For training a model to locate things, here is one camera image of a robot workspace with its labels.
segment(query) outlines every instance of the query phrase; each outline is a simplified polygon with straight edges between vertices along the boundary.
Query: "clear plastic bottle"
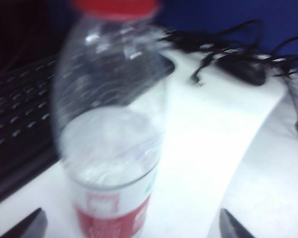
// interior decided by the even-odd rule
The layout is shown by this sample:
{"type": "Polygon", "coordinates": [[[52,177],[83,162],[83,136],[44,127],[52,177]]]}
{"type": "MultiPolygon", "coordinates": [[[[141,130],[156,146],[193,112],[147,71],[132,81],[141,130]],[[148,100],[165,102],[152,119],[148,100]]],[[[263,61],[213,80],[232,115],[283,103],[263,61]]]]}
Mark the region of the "clear plastic bottle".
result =
{"type": "Polygon", "coordinates": [[[163,61],[147,24],[157,4],[74,4],[83,16],[54,79],[55,141],[84,235],[137,237],[164,131],[163,61]]]}

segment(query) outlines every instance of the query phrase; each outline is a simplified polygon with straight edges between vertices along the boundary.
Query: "white desk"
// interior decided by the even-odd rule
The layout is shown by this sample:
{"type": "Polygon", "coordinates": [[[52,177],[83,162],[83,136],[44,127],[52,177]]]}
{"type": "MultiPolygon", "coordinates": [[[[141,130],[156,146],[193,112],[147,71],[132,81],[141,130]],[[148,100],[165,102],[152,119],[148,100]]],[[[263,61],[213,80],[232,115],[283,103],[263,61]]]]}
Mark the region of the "white desk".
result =
{"type": "MultiPolygon", "coordinates": [[[[201,56],[166,52],[176,64],[168,77],[164,154],[142,238],[204,238],[245,150],[285,94],[275,78],[261,87],[213,66],[189,82],[201,56]]],[[[79,238],[59,163],[0,203],[0,235],[38,207],[48,218],[47,238],[79,238]]]]}

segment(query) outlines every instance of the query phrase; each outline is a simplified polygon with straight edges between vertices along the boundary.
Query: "bottle label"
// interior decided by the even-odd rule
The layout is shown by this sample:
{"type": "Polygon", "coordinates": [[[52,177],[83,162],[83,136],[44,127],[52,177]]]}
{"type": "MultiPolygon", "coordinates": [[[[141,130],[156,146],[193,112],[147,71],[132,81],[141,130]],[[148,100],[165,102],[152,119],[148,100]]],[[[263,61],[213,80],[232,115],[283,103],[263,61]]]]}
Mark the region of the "bottle label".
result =
{"type": "Polygon", "coordinates": [[[138,181],[115,190],[72,183],[74,207],[89,238],[135,238],[144,224],[156,168],[138,181]]]}

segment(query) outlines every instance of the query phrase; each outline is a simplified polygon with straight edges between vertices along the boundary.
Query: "blue background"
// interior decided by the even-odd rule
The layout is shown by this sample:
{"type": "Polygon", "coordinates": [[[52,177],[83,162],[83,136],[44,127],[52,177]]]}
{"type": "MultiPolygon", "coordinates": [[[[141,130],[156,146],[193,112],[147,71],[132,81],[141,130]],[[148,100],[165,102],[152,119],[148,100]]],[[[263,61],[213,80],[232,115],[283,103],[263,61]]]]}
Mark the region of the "blue background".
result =
{"type": "MultiPolygon", "coordinates": [[[[250,19],[264,22],[260,48],[268,53],[282,41],[298,35],[298,0],[162,0],[158,22],[180,30],[217,32],[250,19]]],[[[234,37],[249,42],[249,34],[234,37]]],[[[281,51],[298,53],[298,42],[281,51]]]]}

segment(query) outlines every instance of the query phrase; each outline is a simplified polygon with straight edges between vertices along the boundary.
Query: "black keyboard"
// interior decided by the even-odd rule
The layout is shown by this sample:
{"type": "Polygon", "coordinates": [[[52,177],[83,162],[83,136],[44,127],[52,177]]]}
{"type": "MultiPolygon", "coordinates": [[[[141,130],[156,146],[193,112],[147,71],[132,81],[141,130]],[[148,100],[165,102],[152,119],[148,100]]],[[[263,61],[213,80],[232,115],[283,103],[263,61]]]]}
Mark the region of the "black keyboard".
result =
{"type": "Polygon", "coordinates": [[[49,112],[56,58],[0,76],[0,200],[57,161],[49,112]]]}

